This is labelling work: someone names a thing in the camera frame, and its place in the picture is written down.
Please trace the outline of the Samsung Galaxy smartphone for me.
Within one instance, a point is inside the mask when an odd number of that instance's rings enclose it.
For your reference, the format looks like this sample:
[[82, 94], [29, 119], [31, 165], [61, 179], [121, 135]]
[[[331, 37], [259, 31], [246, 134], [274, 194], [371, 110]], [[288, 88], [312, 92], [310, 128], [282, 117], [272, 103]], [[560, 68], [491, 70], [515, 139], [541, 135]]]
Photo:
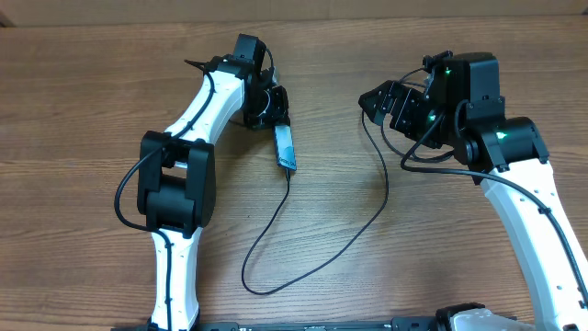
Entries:
[[291, 171], [296, 171], [297, 162], [291, 128], [288, 125], [275, 126], [274, 138], [277, 165]]

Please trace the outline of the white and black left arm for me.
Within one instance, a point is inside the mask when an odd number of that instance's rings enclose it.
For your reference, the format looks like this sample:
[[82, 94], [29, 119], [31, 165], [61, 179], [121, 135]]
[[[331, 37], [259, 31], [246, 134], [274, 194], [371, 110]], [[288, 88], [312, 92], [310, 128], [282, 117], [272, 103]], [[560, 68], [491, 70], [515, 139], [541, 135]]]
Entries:
[[201, 87], [187, 110], [165, 131], [141, 139], [137, 208], [146, 218], [156, 260], [156, 299], [149, 330], [194, 330], [198, 241], [216, 203], [215, 144], [237, 112], [250, 130], [274, 134], [277, 165], [297, 168], [288, 95], [270, 50], [257, 37], [239, 35], [234, 51], [198, 63]]

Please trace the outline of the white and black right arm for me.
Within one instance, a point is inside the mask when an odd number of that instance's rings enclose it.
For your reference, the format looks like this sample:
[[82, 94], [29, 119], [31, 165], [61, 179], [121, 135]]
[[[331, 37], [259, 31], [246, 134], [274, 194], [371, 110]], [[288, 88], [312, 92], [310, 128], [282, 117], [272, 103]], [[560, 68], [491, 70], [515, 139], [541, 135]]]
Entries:
[[507, 118], [489, 52], [425, 56], [423, 84], [388, 80], [358, 100], [367, 117], [431, 149], [449, 147], [499, 215], [533, 305], [536, 330], [587, 326], [587, 259], [563, 209], [535, 123]]

